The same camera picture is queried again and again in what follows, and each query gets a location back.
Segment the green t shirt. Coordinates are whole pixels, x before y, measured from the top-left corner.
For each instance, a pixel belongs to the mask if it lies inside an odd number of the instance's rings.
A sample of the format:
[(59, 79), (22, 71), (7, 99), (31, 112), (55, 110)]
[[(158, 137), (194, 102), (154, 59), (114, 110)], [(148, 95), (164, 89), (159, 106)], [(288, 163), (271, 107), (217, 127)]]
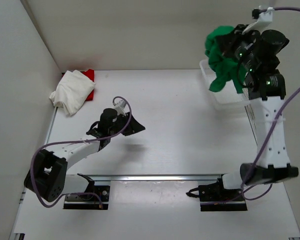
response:
[(205, 40), (205, 55), (208, 57), (208, 65), (215, 72), (215, 79), (209, 86), (209, 91), (218, 93), (232, 81), (237, 94), (243, 93), (241, 83), (245, 79), (247, 71), (243, 66), (237, 72), (238, 62), (232, 58), (224, 57), (217, 43), (217, 37), (229, 34), (233, 26), (222, 25), (214, 29)]

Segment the red t shirt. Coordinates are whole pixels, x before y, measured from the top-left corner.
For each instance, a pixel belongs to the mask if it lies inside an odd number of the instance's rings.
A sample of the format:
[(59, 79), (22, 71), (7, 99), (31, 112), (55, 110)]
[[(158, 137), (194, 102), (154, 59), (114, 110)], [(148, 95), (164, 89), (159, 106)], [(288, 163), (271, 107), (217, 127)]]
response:
[(67, 71), (61, 78), (65, 86), (68, 98), (76, 102), (89, 102), (94, 98), (95, 72), (92, 69), (86, 71)]

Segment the white t shirt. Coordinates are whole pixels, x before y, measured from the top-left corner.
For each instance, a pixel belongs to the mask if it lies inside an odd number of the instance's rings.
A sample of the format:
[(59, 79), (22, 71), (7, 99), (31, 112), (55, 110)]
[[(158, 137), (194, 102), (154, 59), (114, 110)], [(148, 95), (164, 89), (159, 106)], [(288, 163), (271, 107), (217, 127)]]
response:
[(95, 90), (95, 71), (66, 71), (49, 99), (54, 107), (62, 108), (67, 116), (76, 114), (83, 104), (92, 101)]

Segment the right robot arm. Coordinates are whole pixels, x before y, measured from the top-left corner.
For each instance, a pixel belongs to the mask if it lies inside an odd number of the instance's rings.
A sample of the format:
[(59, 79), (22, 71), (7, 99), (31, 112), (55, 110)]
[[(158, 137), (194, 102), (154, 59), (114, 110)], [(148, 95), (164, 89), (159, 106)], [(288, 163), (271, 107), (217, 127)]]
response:
[(250, 30), (247, 25), (219, 26), (205, 40), (208, 65), (215, 73), (212, 93), (221, 92), (233, 82), (237, 94), (248, 93), (254, 115), (257, 155), (239, 170), (223, 174), (215, 183), (200, 185), (187, 192), (205, 205), (221, 205), (245, 199), (257, 185), (268, 185), (296, 178), (286, 150), (283, 110), (290, 102), (286, 82), (278, 70), (278, 53), (289, 44), (280, 31)]

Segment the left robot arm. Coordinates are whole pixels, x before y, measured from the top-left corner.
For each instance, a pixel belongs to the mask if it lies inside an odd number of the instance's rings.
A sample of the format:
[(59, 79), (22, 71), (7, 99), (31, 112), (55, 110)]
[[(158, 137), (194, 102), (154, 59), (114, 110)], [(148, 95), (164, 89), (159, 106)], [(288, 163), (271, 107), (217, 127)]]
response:
[(61, 149), (49, 151), (43, 146), (34, 154), (30, 169), (24, 179), (24, 187), (35, 193), (40, 200), (51, 203), (61, 195), (77, 193), (83, 200), (90, 200), (95, 188), (90, 179), (77, 174), (70, 176), (70, 167), (84, 158), (100, 152), (117, 135), (130, 136), (144, 131), (131, 112), (122, 106), (106, 108), (85, 135), (77, 141), (62, 141)]

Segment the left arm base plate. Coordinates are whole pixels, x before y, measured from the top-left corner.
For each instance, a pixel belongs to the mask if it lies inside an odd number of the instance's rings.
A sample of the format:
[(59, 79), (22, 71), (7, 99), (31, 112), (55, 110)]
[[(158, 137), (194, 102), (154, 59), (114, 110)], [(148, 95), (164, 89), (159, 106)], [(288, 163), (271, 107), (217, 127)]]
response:
[(64, 197), (64, 210), (98, 210), (109, 208), (110, 181), (90, 181), (82, 189), (70, 190)]

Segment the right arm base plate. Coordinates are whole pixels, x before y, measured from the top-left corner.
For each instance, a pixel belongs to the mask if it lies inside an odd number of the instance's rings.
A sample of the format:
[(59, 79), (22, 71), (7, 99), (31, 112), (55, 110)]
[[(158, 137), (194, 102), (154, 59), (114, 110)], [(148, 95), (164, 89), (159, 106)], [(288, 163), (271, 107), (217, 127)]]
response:
[(222, 179), (207, 185), (198, 185), (186, 192), (190, 198), (198, 198), (201, 212), (244, 212), (247, 204), (240, 189), (225, 189)]

